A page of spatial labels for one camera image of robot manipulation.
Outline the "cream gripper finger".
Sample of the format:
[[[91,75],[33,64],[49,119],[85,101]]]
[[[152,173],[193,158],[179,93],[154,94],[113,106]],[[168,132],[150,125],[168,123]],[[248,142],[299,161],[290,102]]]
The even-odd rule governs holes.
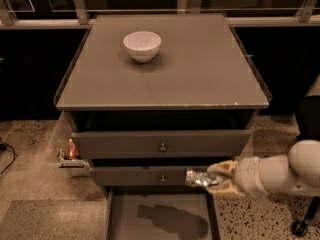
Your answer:
[[[245,196],[231,180],[227,180],[216,186],[208,187],[207,191],[213,196],[226,198],[240,198]]]
[[[227,160],[210,165],[207,168],[207,172],[211,175],[224,175],[227,177],[232,177],[237,165],[237,161]]]

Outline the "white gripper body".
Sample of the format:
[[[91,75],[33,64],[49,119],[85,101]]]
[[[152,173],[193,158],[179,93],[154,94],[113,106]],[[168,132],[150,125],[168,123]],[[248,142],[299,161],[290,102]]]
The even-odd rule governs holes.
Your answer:
[[[258,197],[268,194],[259,172],[258,157],[249,157],[239,160],[233,169],[233,182],[239,190],[249,196]]]

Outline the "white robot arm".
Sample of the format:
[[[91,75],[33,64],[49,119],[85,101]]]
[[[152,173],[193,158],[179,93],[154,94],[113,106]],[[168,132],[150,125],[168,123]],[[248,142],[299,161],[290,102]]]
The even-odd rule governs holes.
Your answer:
[[[211,165],[207,173],[227,177],[206,190],[213,196],[259,197],[271,193],[299,196],[320,194],[320,142],[303,140],[287,154],[267,158],[257,156]]]

